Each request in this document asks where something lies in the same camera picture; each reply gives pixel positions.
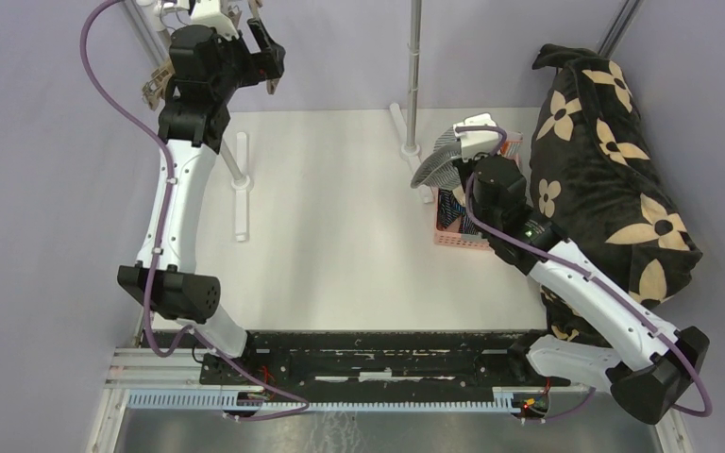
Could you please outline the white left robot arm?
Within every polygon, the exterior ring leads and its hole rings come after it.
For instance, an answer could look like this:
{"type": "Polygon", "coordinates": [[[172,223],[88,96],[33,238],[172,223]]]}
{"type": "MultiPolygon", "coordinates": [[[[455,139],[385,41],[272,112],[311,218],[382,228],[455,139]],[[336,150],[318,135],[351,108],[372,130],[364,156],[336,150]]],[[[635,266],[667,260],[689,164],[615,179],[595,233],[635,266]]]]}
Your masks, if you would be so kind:
{"type": "Polygon", "coordinates": [[[228,102],[241,88],[277,80],[286,51],[259,18],[247,20],[259,47],[242,36],[225,38],[214,25],[186,25],[174,32],[169,56],[173,73],[164,85],[155,138],[160,176],[149,231],[117,281],[151,316],[182,325],[212,351],[226,355],[223,370],[245,384],[259,372],[259,358],[245,349],[247,333],[221,308],[217,277],[196,272],[195,245],[204,192],[221,153],[230,115],[228,102]]]}

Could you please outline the grey striped underwear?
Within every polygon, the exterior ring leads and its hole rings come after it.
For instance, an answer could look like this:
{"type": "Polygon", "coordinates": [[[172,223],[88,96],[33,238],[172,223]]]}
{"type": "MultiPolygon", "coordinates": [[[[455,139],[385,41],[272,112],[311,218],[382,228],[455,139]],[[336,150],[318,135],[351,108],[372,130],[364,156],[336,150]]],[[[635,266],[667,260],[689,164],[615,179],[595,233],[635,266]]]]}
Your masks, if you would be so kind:
{"type": "Polygon", "coordinates": [[[431,154],[414,171],[410,182],[412,189],[421,186],[452,190],[462,186],[470,175],[473,166],[480,159],[463,161],[459,141],[447,143],[440,152],[431,154]]]}

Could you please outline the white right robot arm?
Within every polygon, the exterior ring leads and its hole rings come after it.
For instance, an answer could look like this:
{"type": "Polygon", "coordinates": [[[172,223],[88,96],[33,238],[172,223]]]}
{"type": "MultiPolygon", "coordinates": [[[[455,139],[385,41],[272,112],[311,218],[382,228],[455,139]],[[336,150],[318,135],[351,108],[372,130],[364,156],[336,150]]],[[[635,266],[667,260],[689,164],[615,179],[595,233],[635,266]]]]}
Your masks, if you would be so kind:
{"type": "Polygon", "coordinates": [[[700,378],[708,337],[697,327],[675,327],[603,274],[528,204],[526,180],[513,161],[488,156],[472,162],[469,170],[463,176],[466,215],[495,254],[559,295],[607,343],[539,336],[509,357],[511,378],[525,385],[541,376],[584,384],[609,394],[648,425],[671,410],[710,416],[713,401],[700,378]]]}

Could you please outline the wooden clip hanger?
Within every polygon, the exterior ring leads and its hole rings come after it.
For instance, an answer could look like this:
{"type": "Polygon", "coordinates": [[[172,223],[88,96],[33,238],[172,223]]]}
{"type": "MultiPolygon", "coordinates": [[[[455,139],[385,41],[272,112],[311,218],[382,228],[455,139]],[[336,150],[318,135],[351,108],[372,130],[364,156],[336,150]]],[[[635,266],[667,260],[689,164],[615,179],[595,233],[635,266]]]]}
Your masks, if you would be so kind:
{"type": "Polygon", "coordinates": [[[248,0],[247,3],[249,5],[249,10],[251,12],[251,16],[254,19],[259,20],[261,18],[260,10],[263,5],[262,0],[248,0]]]}
{"type": "Polygon", "coordinates": [[[154,92],[164,93],[169,79],[175,73],[173,63],[170,59],[166,59],[158,66],[150,76],[149,86],[154,92]]]}
{"type": "Polygon", "coordinates": [[[142,98],[148,108],[155,111],[159,108],[160,101],[164,99],[167,85],[174,74],[172,61],[167,59],[154,71],[150,78],[142,86],[142,98]]]}

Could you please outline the dark striped underwear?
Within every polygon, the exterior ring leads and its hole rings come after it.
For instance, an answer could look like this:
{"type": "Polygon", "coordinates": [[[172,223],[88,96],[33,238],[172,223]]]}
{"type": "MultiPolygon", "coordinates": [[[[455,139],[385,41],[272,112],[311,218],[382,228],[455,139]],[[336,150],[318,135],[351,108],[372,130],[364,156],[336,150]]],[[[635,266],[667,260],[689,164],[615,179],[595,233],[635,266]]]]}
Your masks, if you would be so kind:
{"type": "Polygon", "coordinates": [[[463,235],[478,235],[477,227],[468,218],[465,207],[453,191],[439,189],[437,193],[437,226],[439,230],[463,235]]]}

